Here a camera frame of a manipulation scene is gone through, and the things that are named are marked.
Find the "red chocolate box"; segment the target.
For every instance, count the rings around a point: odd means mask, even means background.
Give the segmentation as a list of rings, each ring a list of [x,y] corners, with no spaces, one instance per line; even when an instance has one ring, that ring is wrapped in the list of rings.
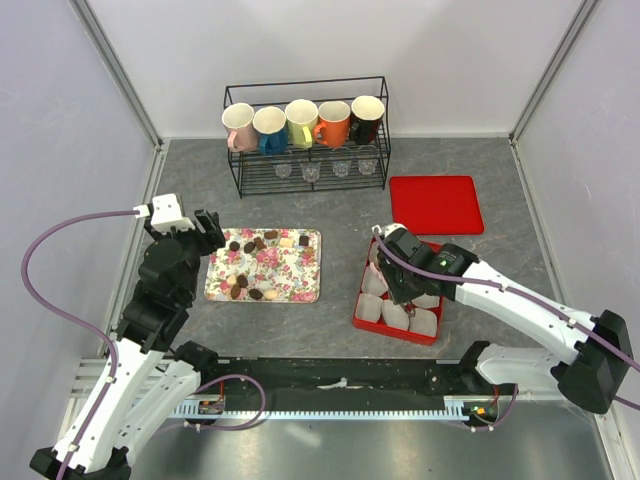
[[[425,346],[439,337],[444,298],[424,294],[395,304],[378,270],[377,243],[370,242],[352,324],[355,328]]]

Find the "floral serving tray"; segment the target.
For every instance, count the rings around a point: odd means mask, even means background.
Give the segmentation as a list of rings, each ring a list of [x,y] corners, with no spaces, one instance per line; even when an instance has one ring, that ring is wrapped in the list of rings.
[[[229,228],[225,229],[226,247],[211,254],[204,284],[204,296],[216,302],[270,302],[307,304],[320,295],[322,235],[316,229],[301,228]],[[309,237],[308,246],[299,245],[299,237]],[[292,247],[280,245],[291,238]],[[245,275],[248,286],[241,288],[237,276]],[[263,298],[254,300],[250,289],[258,289]],[[276,290],[274,300],[265,298]]]

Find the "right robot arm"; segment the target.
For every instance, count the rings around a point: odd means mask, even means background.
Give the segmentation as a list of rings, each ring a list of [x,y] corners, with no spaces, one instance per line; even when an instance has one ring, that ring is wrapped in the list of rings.
[[[504,322],[537,342],[507,348],[476,342],[458,381],[477,394],[492,385],[558,390],[574,405],[605,414],[619,401],[627,372],[638,369],[625,320],[605,310],[592,315],[544,297],[452,243],[433,249],[404,225],[376,225],[378,264],[396,304],[423,294],[444,297]]]

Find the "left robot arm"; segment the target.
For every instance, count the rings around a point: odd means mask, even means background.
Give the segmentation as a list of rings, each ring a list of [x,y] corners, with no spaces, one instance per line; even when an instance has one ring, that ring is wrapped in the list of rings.
[[[152,242],[138,268],[139,279],[124,308],[116,337],[105,342],[109,358],[80,414],[52,447],[37,450],[32,470],[46,479],[127,479],[153,433],[192,389],[208,393],[219,369],[215,353],[193,342],[180,347],[161,379],[145,395],[143,383],[189,317],[201,260],[223,248],[219,216],[204,209],[187,217],[142,205]]]

